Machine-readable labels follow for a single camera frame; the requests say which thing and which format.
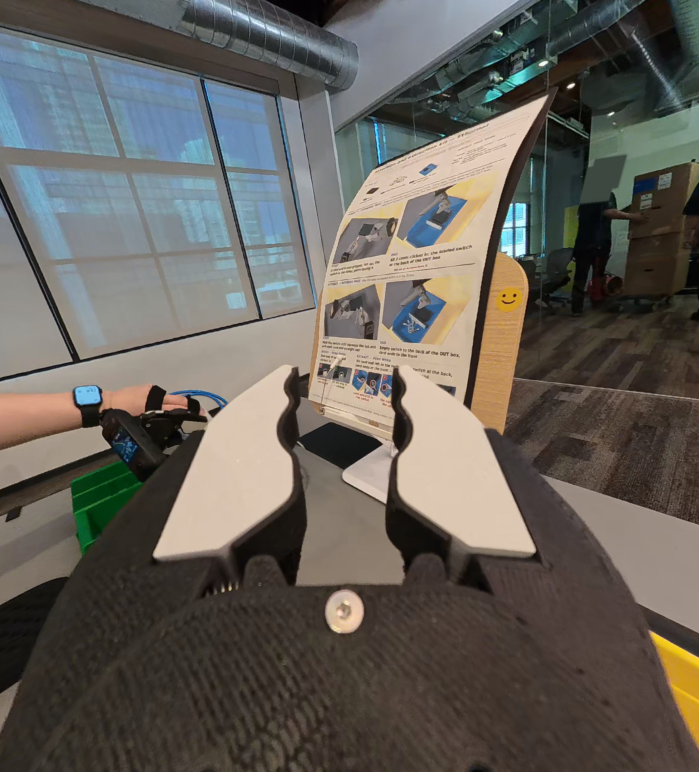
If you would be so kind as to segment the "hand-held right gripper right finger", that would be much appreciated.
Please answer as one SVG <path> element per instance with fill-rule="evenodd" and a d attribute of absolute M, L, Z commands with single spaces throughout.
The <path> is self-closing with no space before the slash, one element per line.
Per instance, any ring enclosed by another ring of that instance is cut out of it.
<path fill-rule="evenodd" d="M 393 372 L 391 405 L 397 453 L 386 533 L 405 574 L 434 555 L 449 580 L 481 586 L 481 558 L 533 558 L 536 545 L 481 421 L 408 365 Z"/>

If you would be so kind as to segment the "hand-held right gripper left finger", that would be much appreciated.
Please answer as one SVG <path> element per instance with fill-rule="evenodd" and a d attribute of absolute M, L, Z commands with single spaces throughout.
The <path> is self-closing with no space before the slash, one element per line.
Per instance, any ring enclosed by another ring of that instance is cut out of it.
<path fill-rule="evenodd" d="M 299 372 L 282 365 L 210 421 L 152 552 L 154 561 L 209 559 L 228 585 L 272 557 L 293 584 L 306 535 L 306 497 L 294 452 Z"/>

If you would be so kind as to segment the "green plastic bin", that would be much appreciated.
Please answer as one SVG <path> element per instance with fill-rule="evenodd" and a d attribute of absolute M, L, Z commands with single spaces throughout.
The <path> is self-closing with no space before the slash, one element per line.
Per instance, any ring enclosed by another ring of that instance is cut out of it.
<path fill-rule="evenodd" d="M 141 487 L 142 483 L 121 461 L 72 480 L 72 510 L 82 555 Z"/>

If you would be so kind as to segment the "person's left forearm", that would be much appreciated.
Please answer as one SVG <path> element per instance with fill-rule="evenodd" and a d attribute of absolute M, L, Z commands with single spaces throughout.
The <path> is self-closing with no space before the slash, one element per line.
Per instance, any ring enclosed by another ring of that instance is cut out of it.
<path fill-rule="evenodd" d="M 81 428 L 69 393 L 0 394 L 0 450 Z"/>

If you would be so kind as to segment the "person's left hand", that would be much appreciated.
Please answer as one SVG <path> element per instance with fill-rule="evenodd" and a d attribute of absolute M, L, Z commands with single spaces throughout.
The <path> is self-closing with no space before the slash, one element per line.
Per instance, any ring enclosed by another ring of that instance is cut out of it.
<path fill-rule="evenodd" d="M 104 390 L 100 412 L 121 410 L 136 417 L 150 411 L 185 410 L 195 415 L 206 416 L 206 411 L 199 403 L 190 401 L 181 394 L 168 394 L 163 388 L 152 385 L 139 385 L 117 391 Z"/>

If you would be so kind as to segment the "black smartwatch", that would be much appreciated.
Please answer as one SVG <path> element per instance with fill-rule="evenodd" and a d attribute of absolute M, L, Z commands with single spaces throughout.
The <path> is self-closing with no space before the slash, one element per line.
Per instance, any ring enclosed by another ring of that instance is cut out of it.
<path fill-rule="evenodd" d="M 103 408 L 103 390 L 94 384 L 79 385 L 73 389 L 72 397 L 81 415 L 82 427 L 98 427 Z"/>

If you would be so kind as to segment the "white sign stand base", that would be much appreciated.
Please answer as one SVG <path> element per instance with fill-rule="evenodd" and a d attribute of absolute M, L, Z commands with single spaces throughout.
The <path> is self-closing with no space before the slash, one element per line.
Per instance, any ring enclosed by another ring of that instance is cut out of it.
<path fill-rule="evenodd" d="M 398 450 L 391 428 L 374 428 L 372 435 L 380 440 L 380 446 L 346 467 L 342 480 L 367 496 L 386 504 L 392 462 Z"/>

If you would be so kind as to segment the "black table mat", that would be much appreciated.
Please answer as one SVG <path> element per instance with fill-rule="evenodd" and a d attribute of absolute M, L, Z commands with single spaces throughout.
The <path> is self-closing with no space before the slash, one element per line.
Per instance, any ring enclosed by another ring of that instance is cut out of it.
<path fill-rule="evenodd" d="M 369 435 L 327 422 L 301 435 L 301 446 L 313 455 L 344 470 L 381 447 L 382 443 Z"/>

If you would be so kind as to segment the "black office chair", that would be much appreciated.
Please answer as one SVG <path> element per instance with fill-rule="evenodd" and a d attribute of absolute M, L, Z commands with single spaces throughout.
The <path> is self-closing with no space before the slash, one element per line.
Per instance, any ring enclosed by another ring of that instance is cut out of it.
<path fill-rule="evenodd" d="M 569 284 L 573 249 L 558 248 L 541 258 L 529 284 L 529 301 L 543 309 L 556 302 L 555 295 Z"/>

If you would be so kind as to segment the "instruction sign board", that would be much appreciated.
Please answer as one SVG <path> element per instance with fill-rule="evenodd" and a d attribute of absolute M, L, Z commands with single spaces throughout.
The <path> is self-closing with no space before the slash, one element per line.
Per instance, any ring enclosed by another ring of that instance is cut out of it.
<path fill-rule="evenodd" d="M 308 398 L 383 437 L 393 369 L 471 408 L 512 198 L 557 88 L 387 161 L 345 212 L 319 296 Z"/>

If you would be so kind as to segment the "large paned window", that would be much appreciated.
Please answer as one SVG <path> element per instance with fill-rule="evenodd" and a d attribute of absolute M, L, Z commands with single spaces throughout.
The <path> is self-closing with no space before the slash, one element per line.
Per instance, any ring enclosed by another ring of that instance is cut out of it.
<path fill-rule="evenodd" d="M 0 381 L 313 309 L 285 101 L 0 27 Z"/>

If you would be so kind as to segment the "tall cardboard box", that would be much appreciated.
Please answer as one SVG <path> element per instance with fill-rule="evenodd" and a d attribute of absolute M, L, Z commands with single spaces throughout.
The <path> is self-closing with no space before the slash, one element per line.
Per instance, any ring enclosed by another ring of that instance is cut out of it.
<path fill-rule="evenodd" d="M 634 178 L 630 210 L 647 221 L 629 225 L 623 296 L 663 300 L 685 287 L 690 249 L 683 210 L 698 180 L 695 161 Z"/>

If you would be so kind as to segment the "silver round duct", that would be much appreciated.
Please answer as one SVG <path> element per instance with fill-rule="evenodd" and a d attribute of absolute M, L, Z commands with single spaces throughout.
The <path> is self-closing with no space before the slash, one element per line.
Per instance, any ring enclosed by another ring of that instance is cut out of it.
<path fill-rule="evenodd" d="M 186 1 L 180 30 L 249 59 L 346 90 L 356 79 L 356 44 L 264 1 Z"/>

